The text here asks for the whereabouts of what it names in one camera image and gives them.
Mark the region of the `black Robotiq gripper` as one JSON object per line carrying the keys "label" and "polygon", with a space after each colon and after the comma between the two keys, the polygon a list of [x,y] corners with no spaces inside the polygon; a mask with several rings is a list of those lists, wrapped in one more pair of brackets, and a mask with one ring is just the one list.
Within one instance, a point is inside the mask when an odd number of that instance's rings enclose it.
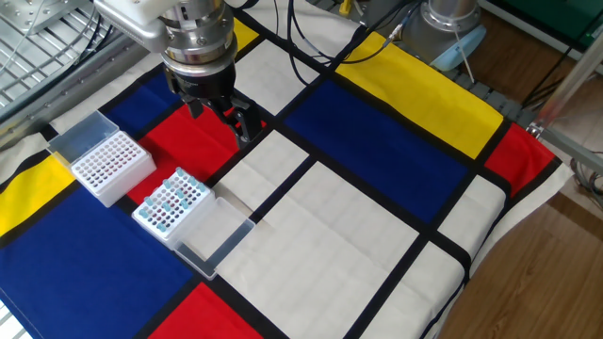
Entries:
{"label": "black Robotiq gripper", "polygon": [[167,65],[164,65],[164,73],[169,89],[181,97],[191,118],[199,118],[206,105],[229,127],[236,137],[239,149],[246,148],[262,131],[262,121],[256,103],[234,96],[234,62],[209,75],[184,75]]}

